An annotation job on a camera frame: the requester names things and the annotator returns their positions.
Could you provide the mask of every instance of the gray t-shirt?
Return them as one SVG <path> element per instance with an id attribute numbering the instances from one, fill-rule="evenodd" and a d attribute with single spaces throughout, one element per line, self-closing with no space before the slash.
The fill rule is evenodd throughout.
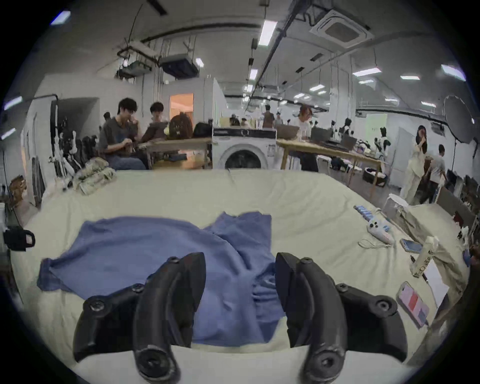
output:
<path id="1" fill-rule="evenodd" d="M 440 184 L 440 181 L 442 179 L 442 171 L 445 172 L 445 162 L 443 157 L 434 156 L 430 167 L 432 167 L 430 181 Z"/>
<path id="2" fill-rule="evenodd" d="M 98 152 L 102 157 L 105 157 L 105 149 L 109 145 L 119 144 L 125 139 L 135 139 L 138 133 L 138 126 L 135 124 L 127 123 L 125 128 L 122 128 L 115 118 L 107 120 L 103 124 L 102 130 L 100 131 L 100 138 L 98 139 Z M 126 148 L 120 149 L 116 152 L 113 152 L 109 155 L 117 155 L 128 157 L 130 156 L 130 151 Z"/>

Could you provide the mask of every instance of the woman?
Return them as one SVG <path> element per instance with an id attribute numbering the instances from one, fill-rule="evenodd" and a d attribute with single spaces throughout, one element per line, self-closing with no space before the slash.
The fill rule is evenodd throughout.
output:
<path id="1" fill-rule="evenodd" d="M 417 130 L 417 137 L 415 137 L 415 145 L 413 147 L 413 154 L 408 161 L 407 169 L 405 171 L 405 181 L 400 197 L 408 204 L 412 204 L 420 180 L 424 174 L 423 165 L 425 164 L 425 154 L 427 153 L 427 130 L 423 125 L 419 126 Z"/>

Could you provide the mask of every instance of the smartphone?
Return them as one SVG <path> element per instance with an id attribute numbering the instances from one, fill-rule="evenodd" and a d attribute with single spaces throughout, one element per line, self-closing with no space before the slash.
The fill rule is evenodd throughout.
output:
<path id="1" fill-rule="evenodd" d="M 418 328 L 422 328 L 427 322 L 430 309 L 407 281 L 400 286 L 397 301 L 400 306 L 407 311 L 415 325 Z"/>
<path id="2" fill-rule="evenodd" d="M 410 253 L 420 253 L 422 249 L 422 245 L 420 243 L 412 240 L 402 239 L 400 240 L 400 244 L 402 244 L 404 250 Z"/>

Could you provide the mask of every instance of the air conditioner vent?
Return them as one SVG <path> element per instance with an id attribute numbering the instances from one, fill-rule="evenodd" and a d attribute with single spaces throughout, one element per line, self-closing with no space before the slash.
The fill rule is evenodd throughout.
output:
<path id="1" fill-rule="evenodd" d="M 329 11 L 310 32 L 343 48 L 350 48 L 373 38 L 373 34 L 365 27 L 334 10 Z"/>

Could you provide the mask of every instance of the blue cloth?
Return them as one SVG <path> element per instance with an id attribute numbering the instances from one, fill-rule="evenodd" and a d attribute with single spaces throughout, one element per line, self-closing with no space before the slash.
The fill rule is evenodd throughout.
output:
<path id="1" fill-rule="evenodd" d="M 144 283 L 169 257 L 203 252 L 205 290 L 195 343 L 237 347 L 268 342 L 285 314 L 275 288 L 271 216 L 221 214 L 200 229 L 173 219 L 117 217 L 86 221 L 61 257 L 42 261 L 37 285 L 83 299 Z"/>

